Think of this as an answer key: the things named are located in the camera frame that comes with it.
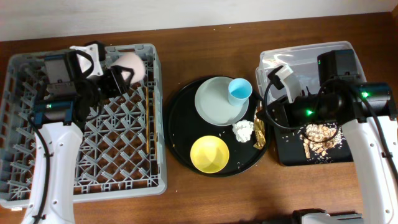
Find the white paper napkin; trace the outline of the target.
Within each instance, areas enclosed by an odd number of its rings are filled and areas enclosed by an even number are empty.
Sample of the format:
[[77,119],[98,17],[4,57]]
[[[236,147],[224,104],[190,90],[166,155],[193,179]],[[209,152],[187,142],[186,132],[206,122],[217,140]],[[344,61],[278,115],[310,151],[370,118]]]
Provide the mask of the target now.
[[254,130],[254,123],[252,121],[242,120],[233,124],[233,133],[238,142],[248,142],[251,139],[251,134]]

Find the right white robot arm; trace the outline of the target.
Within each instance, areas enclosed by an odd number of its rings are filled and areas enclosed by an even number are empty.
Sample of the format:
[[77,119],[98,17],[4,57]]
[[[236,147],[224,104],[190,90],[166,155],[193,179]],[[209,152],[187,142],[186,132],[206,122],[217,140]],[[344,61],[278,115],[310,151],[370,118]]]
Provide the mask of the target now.
[[397,223],[397,108],[390,86],[364,81],[351,49],[320,54],[317,70],[318,92],[303,95],[288,65],[272,67],[257,117],[283,131],[335,123],[356,166],[363,223]]

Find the light blue plastic cup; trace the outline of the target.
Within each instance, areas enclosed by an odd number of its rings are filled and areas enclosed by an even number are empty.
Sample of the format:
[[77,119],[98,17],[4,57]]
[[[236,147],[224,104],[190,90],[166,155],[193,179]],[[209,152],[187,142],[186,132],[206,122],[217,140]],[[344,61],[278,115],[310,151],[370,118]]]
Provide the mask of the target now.
[[235,78],[228,85],[228,100],[233,106],[243,105],[252,94],[252,85],[243,78]]

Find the pink plastic cup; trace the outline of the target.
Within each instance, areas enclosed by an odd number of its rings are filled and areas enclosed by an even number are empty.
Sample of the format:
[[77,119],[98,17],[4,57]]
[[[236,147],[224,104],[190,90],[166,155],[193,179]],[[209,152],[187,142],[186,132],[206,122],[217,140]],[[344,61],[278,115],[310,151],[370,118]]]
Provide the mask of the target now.
[[117,59],[114,63],[111,64],[111,67],[114,65],[120,65],[123,67],[129,67],[134,70],[134,76],[131,80],[131,85],[143,80],[146,74],[146,68],[144,62],[141,58],[132,52],[127,52],[121,57]]

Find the yellow bowl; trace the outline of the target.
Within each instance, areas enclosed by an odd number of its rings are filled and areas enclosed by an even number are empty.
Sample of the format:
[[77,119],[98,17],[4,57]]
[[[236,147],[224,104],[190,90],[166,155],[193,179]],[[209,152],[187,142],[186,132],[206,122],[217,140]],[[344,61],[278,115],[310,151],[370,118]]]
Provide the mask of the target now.
[[229,148],[219,137],[203,136],[193,143],[190,149],[190,160],[200,172],[215,174],[228,164]]

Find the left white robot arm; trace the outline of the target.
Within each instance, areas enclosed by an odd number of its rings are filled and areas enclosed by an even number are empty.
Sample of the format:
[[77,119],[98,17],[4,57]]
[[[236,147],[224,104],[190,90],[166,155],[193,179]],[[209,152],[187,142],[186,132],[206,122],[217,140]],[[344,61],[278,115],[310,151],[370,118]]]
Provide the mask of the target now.
[[72,47],[44,58],[47,81],[27,121],[35,133],[35,165],[24,223],[74,223],[75,166],[90,110],[121,96],[146,74],[140,56],[128,52],[109,67],[95,45]]

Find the gold foil wrapper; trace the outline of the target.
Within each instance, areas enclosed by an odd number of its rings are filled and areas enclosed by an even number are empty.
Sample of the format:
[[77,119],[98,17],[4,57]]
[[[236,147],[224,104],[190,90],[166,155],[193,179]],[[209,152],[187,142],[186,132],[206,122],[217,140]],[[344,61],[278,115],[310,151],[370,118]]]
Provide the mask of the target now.
[[256,135],[256,143],[254,144],[254,147],[258,150],[263,149],[267,142],[264,122],[257,117],[257,112],[259,112],[261,109],[262,103],[261,100],[258,100],[253,121],[254,134]]

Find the food scraps and rice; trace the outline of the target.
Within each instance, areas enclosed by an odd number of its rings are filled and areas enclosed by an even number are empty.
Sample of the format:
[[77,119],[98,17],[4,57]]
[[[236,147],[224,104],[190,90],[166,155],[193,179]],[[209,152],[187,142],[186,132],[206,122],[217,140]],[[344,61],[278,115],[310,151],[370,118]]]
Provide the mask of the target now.
[[284,166],[305,166],[351,161],[342,131],[334,123],[309,124],[295,131],[275,131],[279,162]]

